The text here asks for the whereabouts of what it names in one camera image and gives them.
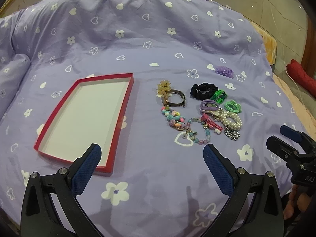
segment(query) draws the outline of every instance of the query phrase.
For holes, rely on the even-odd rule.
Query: pink hair clip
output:
[[[220,134],[222,132],[223,128],[216,124],[207,114],[203,113],[201,119],[209,125],[210,129],[214,129],[215,133]]]

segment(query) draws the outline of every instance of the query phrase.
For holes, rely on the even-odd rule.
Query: mint green hair tie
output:
[[[234,100],[230,100],[225,103],[224,108],[227,111],[234,112],[234,113],[240,113],[241,112],[241,105],[239,103],[236,103]]]

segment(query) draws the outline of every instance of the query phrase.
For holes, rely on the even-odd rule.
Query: red cushion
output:
[[[296,60],[291,60],[291,63],[288,64],[286,68],[288,70],[288,74],[295,82],[300,84],[302,87],[308,90],[311,95],[316,97],[316,80],[308,76],[302,66]]]

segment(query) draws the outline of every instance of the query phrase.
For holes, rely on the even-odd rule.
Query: screw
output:
[[[31,174],[31,178],[35,178],[35,177],[37,177],[37,172],[33,172],[33,173]]]
[[[274,173],[271,172],[271,171],[268,171],[268,172],[267,172],[267,175],[268,175],[269,177],[274,177]]]
[[[61,168],[59,171],[58,171],[61,175],[65,174],[67,172],[67,169],[66,168]]]
[[[238,168],[237,169],[237,172],[239,173],[239,174],[244,174],[244,173],[246,173],[246,170],[244,169],[244,168],[242,168],[242,167],[240,167],[240,168]]]

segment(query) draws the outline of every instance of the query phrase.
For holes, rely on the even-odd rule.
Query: purple hair tie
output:
[[[207,104],[216,105],[216,107],[206,106]],[[200,104],[200,111],[203,113],[209,113],[210,111],[217,111],[219,108],[219,104],[214,100],[203,100]]]

